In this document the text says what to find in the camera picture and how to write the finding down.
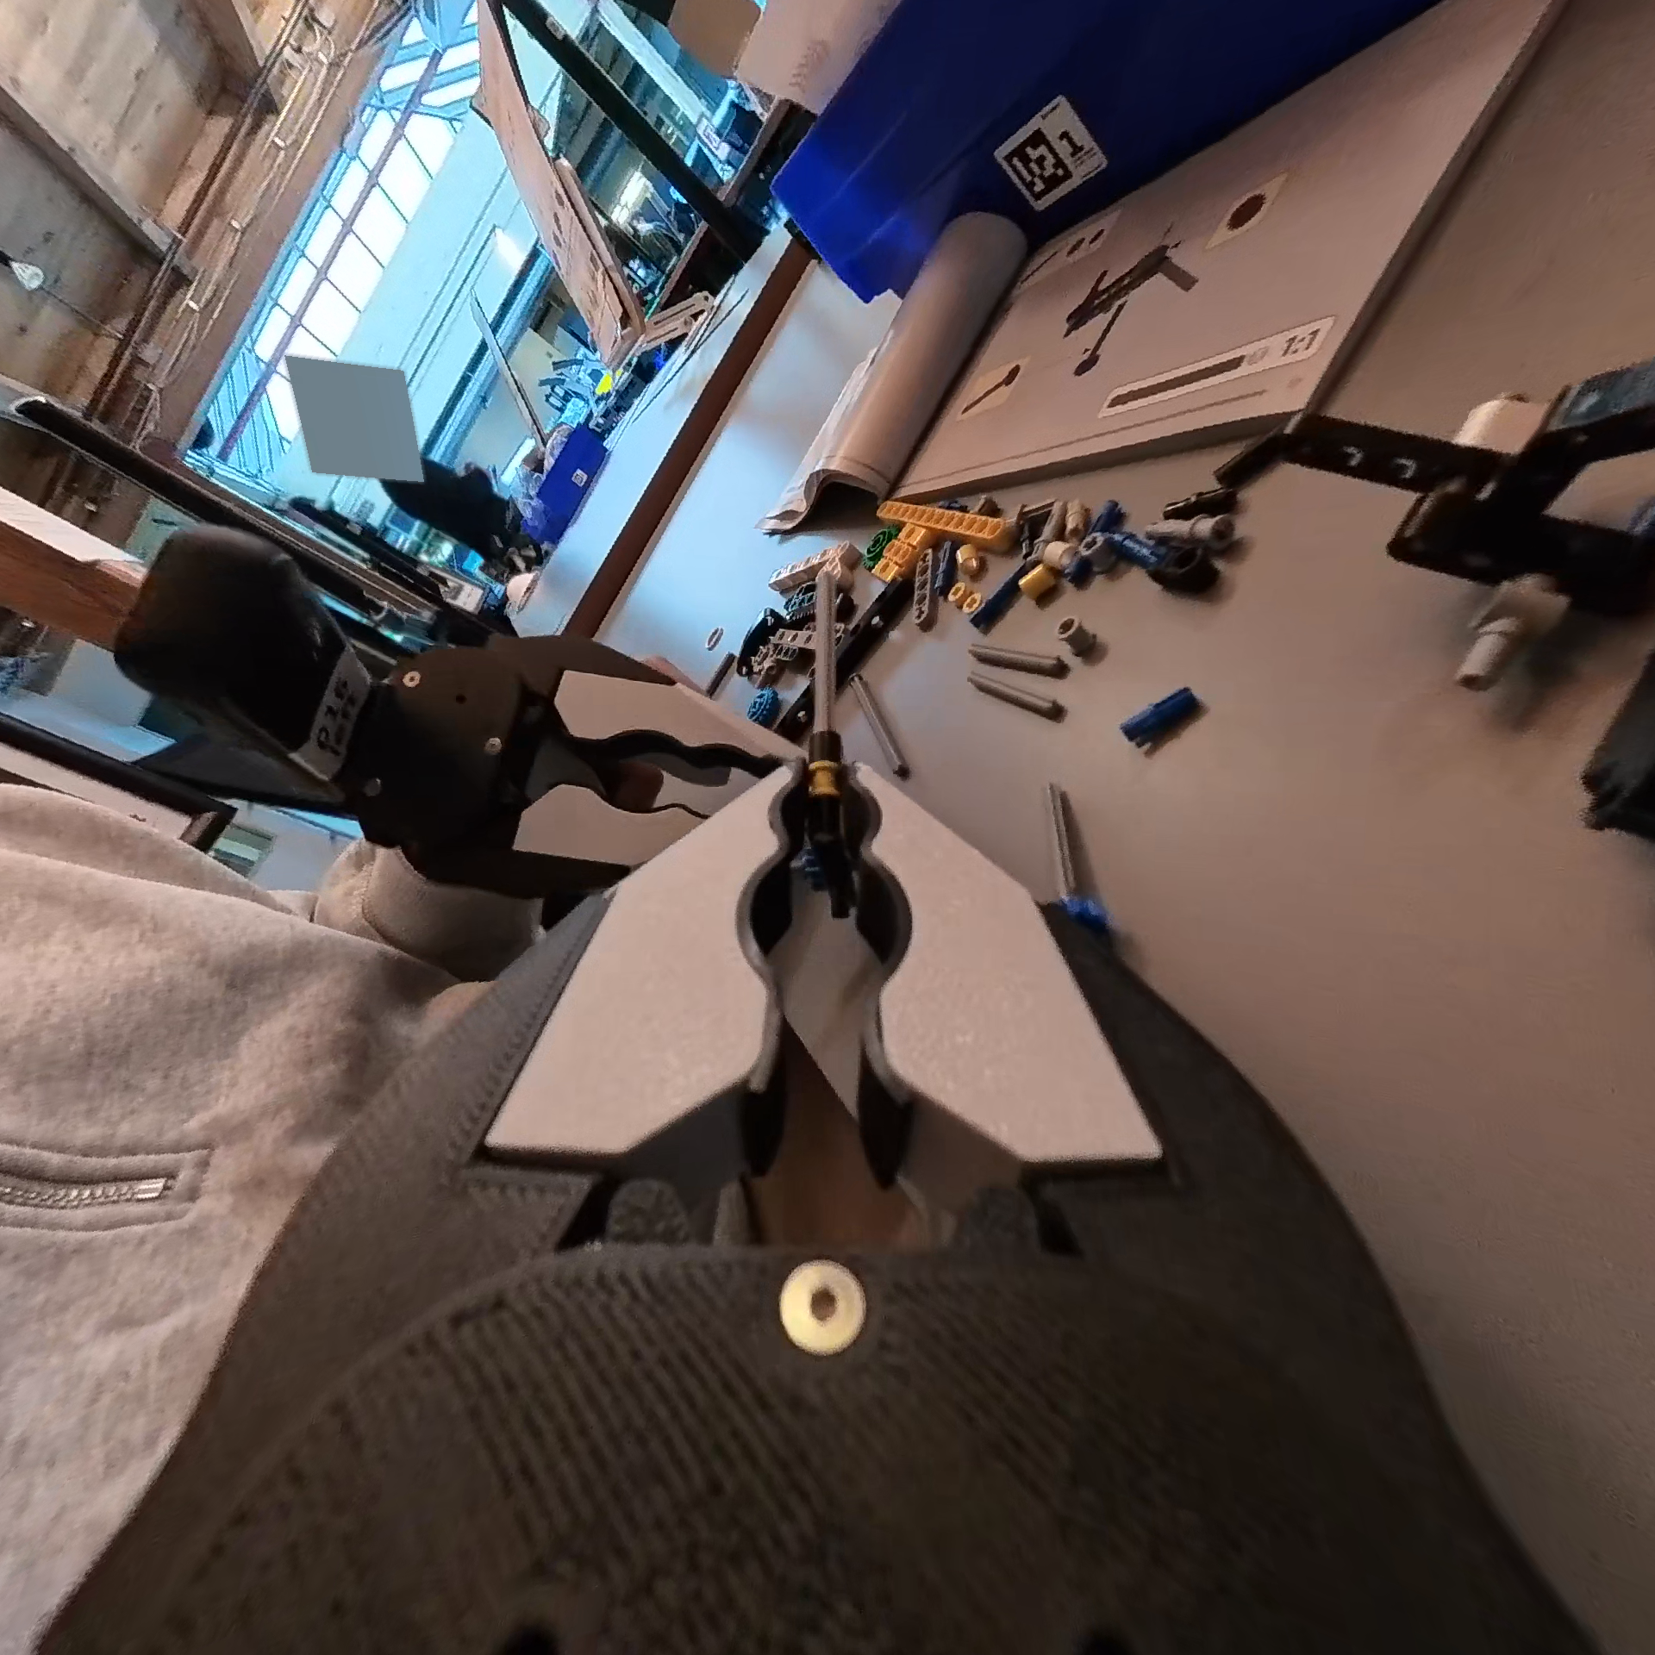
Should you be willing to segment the blue storage bin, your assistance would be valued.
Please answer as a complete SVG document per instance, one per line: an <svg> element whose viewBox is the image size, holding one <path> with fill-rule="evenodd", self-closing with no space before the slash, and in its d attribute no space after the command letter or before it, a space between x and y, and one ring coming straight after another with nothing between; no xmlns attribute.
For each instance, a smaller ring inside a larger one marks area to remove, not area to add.
<svg viewBox="0 0 1655 1655"><path fill-rule="evenodd" d="M897 2L773 198L859 302L904 295L952 220L1054 237L1426 8Z"/></svg>

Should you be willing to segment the large glass window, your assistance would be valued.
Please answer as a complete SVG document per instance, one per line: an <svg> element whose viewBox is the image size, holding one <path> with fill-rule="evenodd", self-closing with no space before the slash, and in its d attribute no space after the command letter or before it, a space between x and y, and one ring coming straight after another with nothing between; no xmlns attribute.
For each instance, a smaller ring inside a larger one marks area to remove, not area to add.
<svg viewBox="0 0 1655 1655"><path fill-rule="evenodd" d="M380 514L375 483L313 474L289 358L394 365L430 459L475 417L475 306L529 262L525 216L475 113L477 2L414 2L202 403L190 465L255 502L303 492Z"/></svg>

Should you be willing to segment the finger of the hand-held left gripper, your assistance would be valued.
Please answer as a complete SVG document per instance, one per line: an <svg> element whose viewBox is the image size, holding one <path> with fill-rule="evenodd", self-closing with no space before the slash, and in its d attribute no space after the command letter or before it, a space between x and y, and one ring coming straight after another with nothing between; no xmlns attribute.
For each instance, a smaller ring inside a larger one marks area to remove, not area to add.
<svg viewBox="0 0 1655 1655"><path fill-rule="evenodd" d="M795 763L795 748L673 678L559 672L552 709L589 761L632 761L687 786L726 786Z"/></svg>
<svg viewBox="0 0 1655 1655"><path fill-rule="evenodd" d="M538 763L514 821L514 894L589 894L712 818L773 763Z"/></svg>

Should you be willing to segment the neighbouring long table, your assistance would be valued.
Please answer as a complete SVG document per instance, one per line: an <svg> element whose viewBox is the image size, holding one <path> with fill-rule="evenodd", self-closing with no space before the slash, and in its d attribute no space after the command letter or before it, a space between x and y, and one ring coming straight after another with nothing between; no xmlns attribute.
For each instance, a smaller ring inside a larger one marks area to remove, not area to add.
<svg viewBox="0 0 1655 1655"><path fill-rule="evenodd" d="M809 265L814 251L779 229L729 282L703 337L649 382L610 441L583 510L513 620L521 637L601 630Z"/></svg>

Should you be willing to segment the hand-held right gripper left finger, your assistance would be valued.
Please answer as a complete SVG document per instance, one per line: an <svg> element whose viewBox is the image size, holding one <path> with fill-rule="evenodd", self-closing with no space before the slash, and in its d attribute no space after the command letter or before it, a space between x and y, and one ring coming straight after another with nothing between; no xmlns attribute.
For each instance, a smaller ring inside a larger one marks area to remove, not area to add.
<svg viewBox="0 0 1655 1655"><path fill-rule="evenodd" d="M776 1153L779 997L755 928L791 869L784 803L802 761L628 876L597 921L480 1146L718 1194Z"/></svg>

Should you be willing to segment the grey lego axle with stop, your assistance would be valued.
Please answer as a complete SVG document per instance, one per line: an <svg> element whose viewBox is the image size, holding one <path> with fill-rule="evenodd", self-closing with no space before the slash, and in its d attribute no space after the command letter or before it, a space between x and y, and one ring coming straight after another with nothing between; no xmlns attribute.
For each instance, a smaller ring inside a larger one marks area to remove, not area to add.
<svg viewBox="0 0 1655 1655"><path fill-rule="evenodd" d="M860 672L855 672L850 678L850 690L853 690L853 695L859 702L859 709L860 709L860 716L863 716L863 721L867 721L867 727L869 727L869 731L871 731L871 738L878 744L878 751L881 751L887 769L897 779L909 779L911 778L911 763L909 763L907 751L897 744L897 734L894 734L888 718L887 718L887 713L884 713L884 706L878 702L878 692L869 687L869 680Z"/></svg>

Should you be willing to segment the person's grey sweatshirt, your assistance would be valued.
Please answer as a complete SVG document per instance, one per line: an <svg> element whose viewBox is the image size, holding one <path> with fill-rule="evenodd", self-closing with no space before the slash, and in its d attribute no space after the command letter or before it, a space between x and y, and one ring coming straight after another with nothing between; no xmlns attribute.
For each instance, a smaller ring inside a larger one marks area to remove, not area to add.
<svg viewBox="0 0 1655 1655"><path fill-rule="evenodd" d="M247 1459L579 1180L463 1169L601 904L493 982L3 789L3 1651L147 1595Z"/></svg>

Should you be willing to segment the black yellow lego assembly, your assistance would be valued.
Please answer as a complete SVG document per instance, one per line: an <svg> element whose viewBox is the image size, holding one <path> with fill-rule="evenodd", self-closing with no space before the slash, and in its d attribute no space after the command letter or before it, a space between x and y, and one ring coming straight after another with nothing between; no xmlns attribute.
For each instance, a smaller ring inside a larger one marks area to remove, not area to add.
<svg viewBox="0 0 1655 1655"><path fill-rule="evenodd" d="M833 730L814 730L805 745L802 861L829 915L847 921L859 900L850 766Z"/></svg>

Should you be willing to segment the large black lego assembly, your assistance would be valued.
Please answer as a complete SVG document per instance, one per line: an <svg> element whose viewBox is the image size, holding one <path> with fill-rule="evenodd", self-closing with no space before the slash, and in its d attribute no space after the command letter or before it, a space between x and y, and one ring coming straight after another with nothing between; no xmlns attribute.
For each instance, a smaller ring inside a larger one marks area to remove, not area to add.
<svg viewBox="0 0 1655 1655"><path fill-rule="evenodd" d="M1388 541L1410 569L1491 588L1458 687L1488 690L1567 617L1629 617L1651 600L1651 534L1553 514L1592 465L1651 451L1651 361L1564 385L1548 405L1499 396L1455 440L1301 412L1215 469L1243 490L1274 465L1413 495Z"/></svg>

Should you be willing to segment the small blue bin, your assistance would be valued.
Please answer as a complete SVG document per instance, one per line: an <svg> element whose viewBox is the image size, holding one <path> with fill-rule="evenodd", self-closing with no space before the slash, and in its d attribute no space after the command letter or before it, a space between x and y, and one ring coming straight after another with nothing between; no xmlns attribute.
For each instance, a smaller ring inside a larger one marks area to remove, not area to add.
<svg viewBox="0 0 1655 1655"><path fill-rule="evenodd" d="M567 533L607 459L610 447L590 424L567 430L525 513L525 523L541 541L559 541Z"/></svg>

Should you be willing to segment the dark object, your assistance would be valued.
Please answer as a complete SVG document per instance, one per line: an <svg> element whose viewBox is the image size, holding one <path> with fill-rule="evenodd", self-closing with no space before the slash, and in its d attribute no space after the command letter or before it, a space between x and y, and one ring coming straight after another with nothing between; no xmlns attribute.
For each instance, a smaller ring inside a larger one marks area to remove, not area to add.
<svg viewBox="0 0 1655 1655"><path fill-rule="evenodd" d="M1584 825L1651 842L1651 704L1627 702L1581 772Z"/></svg>

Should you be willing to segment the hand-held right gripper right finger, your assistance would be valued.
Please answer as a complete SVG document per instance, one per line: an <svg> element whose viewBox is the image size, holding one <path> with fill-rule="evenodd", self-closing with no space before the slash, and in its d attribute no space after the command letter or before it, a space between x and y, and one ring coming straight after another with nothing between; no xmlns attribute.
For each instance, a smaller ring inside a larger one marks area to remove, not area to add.
<svg viewBox="0 0 1655 1655"><path fill-rule="evenodd" d="M1151 1129L1025 883L867 766L855 908L826 921L829 1079L881 1187L1153 1169Z"/></svg>

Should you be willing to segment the pile of loose lego pieces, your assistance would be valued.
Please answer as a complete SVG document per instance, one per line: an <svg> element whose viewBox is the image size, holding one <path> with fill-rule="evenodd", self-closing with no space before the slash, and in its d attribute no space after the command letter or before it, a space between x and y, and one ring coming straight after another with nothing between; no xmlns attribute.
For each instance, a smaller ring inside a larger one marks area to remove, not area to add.
<svg viewBox="0 0 1655 1655"><path fill-rule="evenodd" d="M1161 592L1215 588L1218 564L1234 541L1237 486L1206 486L1161 506L1146 527L1128 527L1116 502L1039 502L1002 519L991 499L974 510L878 506L874 533L859 547L839 541L783 564L767 576L767 606L726 651L708 695L726 680L752 687L749 718L776 731L802 731L809 690L779 713L783 678L814 672L815 581L833 571L833 647L839 683L859 687L863 662L900 623L931 630L954 609L977 638L988 637L1018 602L1050 606L1057 593L1085 588L1094 576L1132 566Z"/></svg>

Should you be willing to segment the lego instruction booklet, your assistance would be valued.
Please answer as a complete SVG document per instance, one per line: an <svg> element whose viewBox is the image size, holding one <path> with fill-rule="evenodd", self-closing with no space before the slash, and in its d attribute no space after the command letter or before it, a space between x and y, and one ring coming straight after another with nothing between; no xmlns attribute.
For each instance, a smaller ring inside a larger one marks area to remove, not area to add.
<svg viewBox="0 0 1655 1655"><path fill-rule="evenodd" d="M1028 246L945 226L776 503L936 502L1315 407L1558 2L1429 2L1115 205Z"/></svg>

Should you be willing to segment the grey axle with blue gear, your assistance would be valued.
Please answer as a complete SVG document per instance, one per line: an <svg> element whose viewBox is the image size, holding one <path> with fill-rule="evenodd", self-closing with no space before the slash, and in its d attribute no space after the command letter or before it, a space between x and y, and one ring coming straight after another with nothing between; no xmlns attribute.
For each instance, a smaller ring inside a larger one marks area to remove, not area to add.
<svg viewBox="0 0 1655 1655"><path fill-rule="evenodd" d="M1066 793L1057 782L1043 782L1043 821L1050 838L1050 861L1054 877L1054 906L1098 938L1109 938L1111 924L1104 904L1080 882L1075 844L1070 835Z"/></svg>

